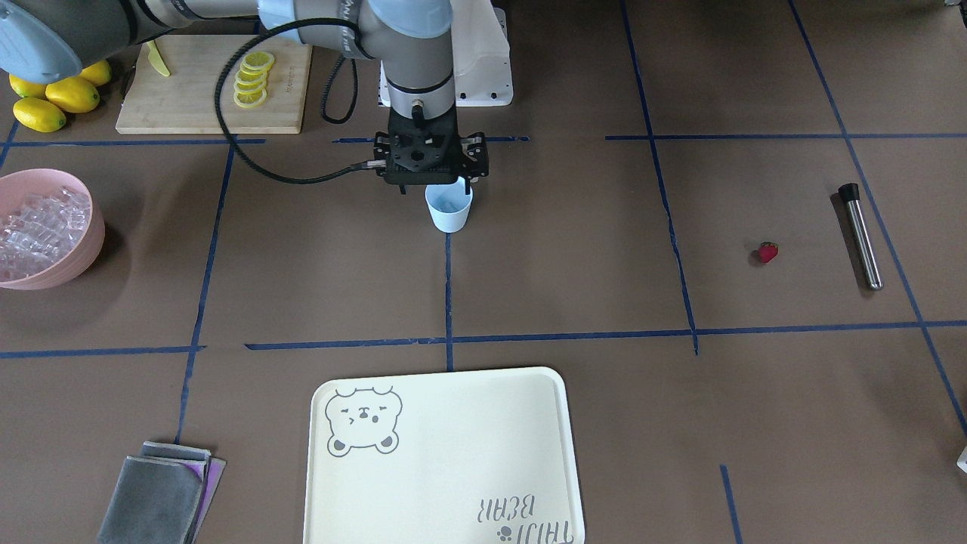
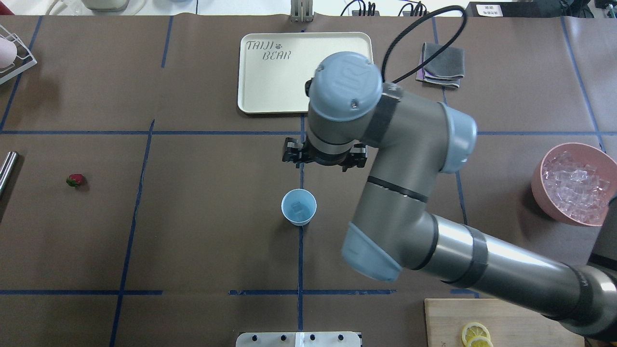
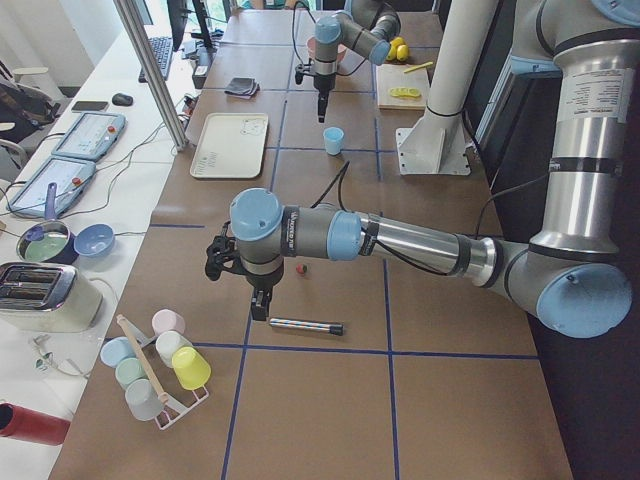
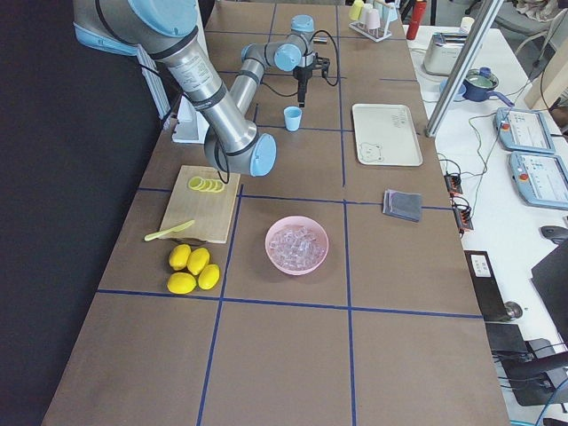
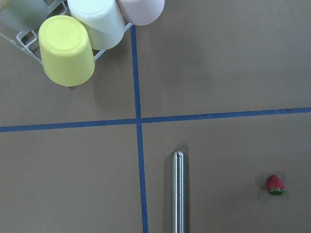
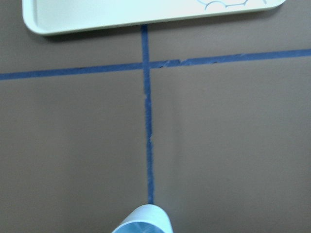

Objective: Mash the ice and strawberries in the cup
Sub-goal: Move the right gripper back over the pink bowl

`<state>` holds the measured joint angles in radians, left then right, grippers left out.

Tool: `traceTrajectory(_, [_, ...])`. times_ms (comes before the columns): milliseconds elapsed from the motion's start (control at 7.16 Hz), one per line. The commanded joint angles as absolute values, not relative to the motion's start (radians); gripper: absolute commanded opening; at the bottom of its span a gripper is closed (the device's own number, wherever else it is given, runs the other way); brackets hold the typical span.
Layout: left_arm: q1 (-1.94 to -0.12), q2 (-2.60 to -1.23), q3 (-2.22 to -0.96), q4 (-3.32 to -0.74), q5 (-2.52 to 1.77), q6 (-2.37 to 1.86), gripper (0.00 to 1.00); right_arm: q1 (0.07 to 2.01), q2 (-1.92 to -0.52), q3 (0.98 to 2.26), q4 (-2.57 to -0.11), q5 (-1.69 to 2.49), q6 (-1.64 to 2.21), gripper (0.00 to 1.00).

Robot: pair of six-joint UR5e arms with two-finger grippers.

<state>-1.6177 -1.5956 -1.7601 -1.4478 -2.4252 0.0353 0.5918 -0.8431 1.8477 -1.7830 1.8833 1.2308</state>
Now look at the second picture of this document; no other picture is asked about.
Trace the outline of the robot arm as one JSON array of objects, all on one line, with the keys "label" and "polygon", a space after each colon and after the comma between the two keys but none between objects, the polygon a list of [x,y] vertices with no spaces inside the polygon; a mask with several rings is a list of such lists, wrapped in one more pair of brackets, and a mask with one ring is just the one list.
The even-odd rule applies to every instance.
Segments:
[{"label": "robot arm", "polygon": [[360,274],[396,281],[404,269],[471,289],[557,321],[600,341],[616,340],[616,263],[591,255],[573,266],[546,258],[427,210],[439,174],[466,164],[474,118],[386,81],[361,53],[314,64],[305,141],[287,138],[284,162],[363,167],[377,149],[348,224],[342,257]]}]

